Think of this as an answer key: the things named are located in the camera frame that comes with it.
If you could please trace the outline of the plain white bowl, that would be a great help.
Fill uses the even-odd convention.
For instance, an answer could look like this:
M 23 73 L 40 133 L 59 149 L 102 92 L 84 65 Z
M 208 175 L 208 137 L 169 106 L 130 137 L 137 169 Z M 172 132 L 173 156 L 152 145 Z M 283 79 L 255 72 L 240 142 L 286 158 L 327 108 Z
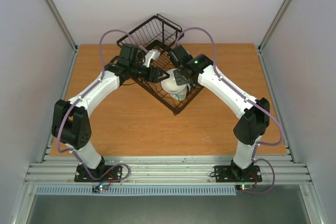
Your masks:
M 169 94 L 181 94 L 182 92 L 188 93 L 189 86 L 187 84 L 178 85 L 176 83 L 174 75 L 175 70 L 177 69 L 175 68 L 167 71 L 170 76 L 169 78 L 161 81 L 161 87 Z

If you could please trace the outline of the yellow patterned bowl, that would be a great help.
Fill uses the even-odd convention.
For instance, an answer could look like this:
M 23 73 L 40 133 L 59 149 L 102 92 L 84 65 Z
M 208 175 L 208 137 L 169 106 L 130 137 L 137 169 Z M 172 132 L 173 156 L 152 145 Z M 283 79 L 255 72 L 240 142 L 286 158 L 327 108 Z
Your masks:
M 185 87 L 179 92 L 170 93 L 170 96 L 177 101 L 185 100 L 187 95 L 188 95 L 188 87 Z

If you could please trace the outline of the black wire dish rack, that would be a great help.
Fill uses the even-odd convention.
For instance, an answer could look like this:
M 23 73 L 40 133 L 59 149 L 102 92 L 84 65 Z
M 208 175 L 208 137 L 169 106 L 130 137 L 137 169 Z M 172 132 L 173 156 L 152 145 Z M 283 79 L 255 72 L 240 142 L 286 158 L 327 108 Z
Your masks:
M 172 50 L 181 31 L 182 27 L 180 25 L 160 14 L 156 14 L 118 39 L 117 45 L 121 47 L 125 43 L 135 44 L 138 41 L 146 50 L 155 49 L 159 51 L 160 56 L 152 64 L 167 72 L 175 68 L 168 57 L 168 53 Z M 179 101 L 164 91 L 160 83 L 150 83 L 139 78 L 134 79 L 134 81 L 171 110 L 174 115 L 182 112 L 203 89 L 197 83 L 190 83 L 187 85 L 186 98 Z

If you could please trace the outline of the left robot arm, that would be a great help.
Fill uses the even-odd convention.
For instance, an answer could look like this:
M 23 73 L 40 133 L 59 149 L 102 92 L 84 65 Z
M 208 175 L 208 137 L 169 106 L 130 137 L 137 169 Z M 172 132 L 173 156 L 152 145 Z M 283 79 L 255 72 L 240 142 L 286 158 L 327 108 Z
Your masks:
M 144 59 L 139 59 L 139 54 L 138 46 L 124 44 L 119 55 L 103 66 L 99 76 L 88 87 L 68 101 L 60 99 L 55 103 L 51 133 L 58 143 L 65 144 L 66 150 L 79 158 L 87 175 L 94 181 L 102 180 L 106 174 L 103 157 L 90 140 L 89 118 L 95 108 L 129 79 L 158 83 L 169 77 L 163 69 L 152 65 L 160 56 L 158 50 L 147 51 Z

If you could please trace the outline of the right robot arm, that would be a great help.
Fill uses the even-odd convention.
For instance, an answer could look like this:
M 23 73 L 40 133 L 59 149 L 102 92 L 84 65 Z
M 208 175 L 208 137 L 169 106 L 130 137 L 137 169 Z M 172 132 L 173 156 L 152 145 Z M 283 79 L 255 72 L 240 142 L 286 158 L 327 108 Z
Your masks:
M 179 45 L 168 53 L 172 64 L 191 83 L 197 83 L 220 98 L 236 115 L 238 122 L 233 132 L 237 138 L 236 153 L 230 164 L 230 173 L 236 180 L 249 176 L 254 165 L 256 143 L 260 141 L 269 126 L 270 118 L 257 106 L 270 111 L 266 98 L 256 99 L 224 76 L 214 62 L 206 55 L 192 57 Z

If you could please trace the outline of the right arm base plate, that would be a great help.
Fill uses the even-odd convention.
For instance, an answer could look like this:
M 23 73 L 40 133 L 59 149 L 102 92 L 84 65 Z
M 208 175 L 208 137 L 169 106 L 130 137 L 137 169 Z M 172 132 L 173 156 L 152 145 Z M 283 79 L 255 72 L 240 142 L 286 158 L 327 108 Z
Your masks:
M 244 170 L 230 165 L 217 165 L 210 176 L 214 177 L 217 183 L 262 182 L 260 168 L 253 164 Z

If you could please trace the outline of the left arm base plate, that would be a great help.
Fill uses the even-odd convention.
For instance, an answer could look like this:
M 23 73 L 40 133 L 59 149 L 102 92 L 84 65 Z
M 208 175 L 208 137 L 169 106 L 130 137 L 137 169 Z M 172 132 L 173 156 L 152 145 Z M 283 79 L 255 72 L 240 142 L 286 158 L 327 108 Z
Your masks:
M 78 165 L 74 181 L 78 183 L 89 183 L 89 182 L 105 182 L 110 181 L 117 182 L 122 178 L 123 168 L 121 165 L 118 166 L 101 166 L 96 169 L 88 169 L 86 171 L 83 165 Z

